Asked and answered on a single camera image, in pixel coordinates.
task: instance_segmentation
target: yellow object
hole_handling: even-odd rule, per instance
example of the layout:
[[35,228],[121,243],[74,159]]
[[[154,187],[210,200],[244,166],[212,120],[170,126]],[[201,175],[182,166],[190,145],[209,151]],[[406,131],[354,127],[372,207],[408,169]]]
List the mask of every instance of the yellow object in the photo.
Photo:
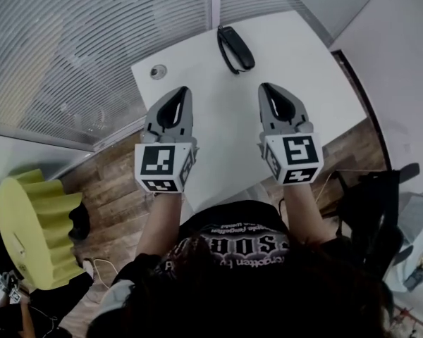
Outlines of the yellow object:
[[20,274],[39,289],[54,289],[83,273],[71,252],[69,213],[82,194],[65,195],[59,180],[39,169],[7,177],[0,185],[0,233]]

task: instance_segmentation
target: white table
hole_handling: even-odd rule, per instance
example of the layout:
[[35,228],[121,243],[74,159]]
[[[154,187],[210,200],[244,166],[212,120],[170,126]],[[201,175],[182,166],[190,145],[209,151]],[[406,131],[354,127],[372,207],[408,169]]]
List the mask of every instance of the white table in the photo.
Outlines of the white table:
[[[165,93],[189,87],[197,162],[185,189],[196,212],[213,206],[271,175],[260,157],[257,91],[261,83],[285,87],[303,101],[323,145],[366,115],[342,70],[309,25],[295,12],[232,24],[249,46],[255,67],[234,75],[216,43],[216,30],[191,37],[132,66],[149,109]],[[168,73],[153,80],[163,64]]]

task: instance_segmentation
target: wooden floor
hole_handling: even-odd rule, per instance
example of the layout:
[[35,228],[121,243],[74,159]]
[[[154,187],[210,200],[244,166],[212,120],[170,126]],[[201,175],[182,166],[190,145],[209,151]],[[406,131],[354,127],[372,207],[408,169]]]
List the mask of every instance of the wooden floor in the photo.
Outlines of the wooden floor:
[[[61,179],[66,192],[84,194],[83,202],[90,213],[91,233],[85,241],[75,244],[75,252],[80,258],[103,258],[111,261],[117,270],[134,259],[152,202],[152,197],[145,196],[133,178],[133,149],[139,141],[139,134],[134,134],[97,154]],[[324,169],[312,185],[315,196],[329,174],[336,169],[385,169],[381,147],[369,119],[327,144],[324,158]],[[352,185],[361,173],[344,174]],[[263,184],[277,206],[281,188],[272,179]],[[329,180],[318,201],[319,207],[322,210],[332,208],[340,198],[338,183]],[[104,283],[110,285],[116,275],[113,268],[102,262],[97,262],[97,268]],[[96,279],[87,296],[61,325],[74,337],[84,337],[105,291],[106,287]]]

